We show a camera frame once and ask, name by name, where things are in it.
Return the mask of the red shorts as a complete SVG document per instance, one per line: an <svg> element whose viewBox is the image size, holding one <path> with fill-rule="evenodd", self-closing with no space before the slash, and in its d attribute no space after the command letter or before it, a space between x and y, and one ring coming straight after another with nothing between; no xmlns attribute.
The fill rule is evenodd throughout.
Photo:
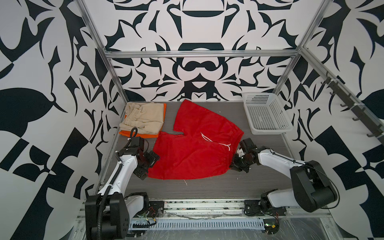
<svg viewBox="0 0 384 240"><path fill-rule="evenodd" d="M191 101L182 102L175 135L160 132L153 147L160 158L148 176L159 180L195 180L225 174L244 132L234 123Z"/></svg>

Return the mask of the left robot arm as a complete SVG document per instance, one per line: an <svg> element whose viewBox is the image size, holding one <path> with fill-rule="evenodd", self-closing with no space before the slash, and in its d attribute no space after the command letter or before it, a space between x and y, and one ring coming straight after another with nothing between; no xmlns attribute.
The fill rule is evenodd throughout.
<svg viewBox="0 0 384 240"><path fill-rule="evenodd" d="M145 139L130 137L128 143L116 152L117 165L107 183L85 203L86 237L88 240L124 239L135 215L149 209L145 192L125 196L132 175L144 180L149 169L160 158L145 150Z"/></svg>

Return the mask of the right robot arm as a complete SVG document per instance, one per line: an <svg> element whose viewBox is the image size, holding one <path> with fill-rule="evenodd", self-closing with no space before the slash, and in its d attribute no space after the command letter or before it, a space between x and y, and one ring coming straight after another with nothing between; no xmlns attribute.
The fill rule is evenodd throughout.
<svg viewBox="0 0 384 240"><path fill-rule="evenodd" d="M257 147L248 138L240 142L230 169L248 173L252 165L269 167L291 180L292 187L262 194L259 209L266 212L279 208L301 208L308 213L330 210L340 204L340 192L317 161L299 161L271 148Z"/></svg>

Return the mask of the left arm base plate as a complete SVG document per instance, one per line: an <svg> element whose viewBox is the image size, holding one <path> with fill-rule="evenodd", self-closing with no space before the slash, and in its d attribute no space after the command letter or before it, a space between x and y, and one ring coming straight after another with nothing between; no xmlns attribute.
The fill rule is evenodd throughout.
<svg viewBox="0 0 384 240"><path fill-rule="evenodd" d="M160 217L164 213L165 202L164 201L149 201L144 204L144 208L139 211L135 217L156 218Z"/></svg>

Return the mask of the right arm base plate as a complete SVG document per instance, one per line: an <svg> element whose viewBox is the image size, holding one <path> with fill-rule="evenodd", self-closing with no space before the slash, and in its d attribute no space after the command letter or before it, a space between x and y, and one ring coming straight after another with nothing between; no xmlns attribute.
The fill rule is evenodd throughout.
<svg viewBox="0 0 384 240"><path fill-rule="evenodd" d="M286 208L273 207L272 204L265 198L260 200L245 200L244 201L244 214L247 216L256 215L273 215L273 216L285 216Z"/></svg>

